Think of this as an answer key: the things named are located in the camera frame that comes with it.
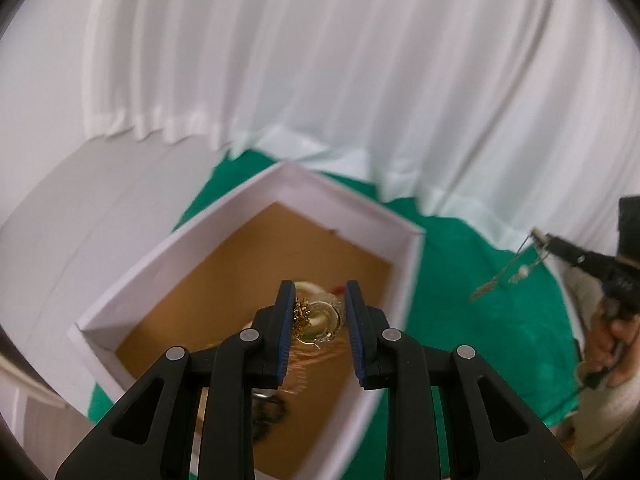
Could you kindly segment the cream sweater right forearm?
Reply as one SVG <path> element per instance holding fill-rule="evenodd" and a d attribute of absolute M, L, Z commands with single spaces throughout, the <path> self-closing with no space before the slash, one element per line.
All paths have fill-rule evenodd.
<path fill-rule="evenodd" d="M 563 281 L 575 300 L 576 307 L 586 323 L 586 338 L 591 318 L 603 298 L 600 282 L 582 270 L 568 269 Z M 587 373 L 585 348 L 576 367 L 576 378 L 582 380 Z M 639 405 L 639 373 L 623 385 L 601 389 L 585 389 L 578 394 L 578 409 L 573 417 L 575 446 L 573 457 L 584 474 L 589 474 L 600 463 L 623 431 Z"/>

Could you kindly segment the person's right hand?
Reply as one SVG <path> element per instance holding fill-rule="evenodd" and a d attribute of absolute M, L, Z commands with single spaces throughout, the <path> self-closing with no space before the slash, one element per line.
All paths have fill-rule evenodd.
<path fill-rule="evenodd" d="M 600 301 L 586 338 L 585 362 L 590 372 L 609 368 L 608 386 L 615 388 L 639 373 L 639 317 L 608 322 L 605 313 L 605 302 Z M 620 358 L 614 356 L 616 342 L 626 344 L 626 352 Z"/>

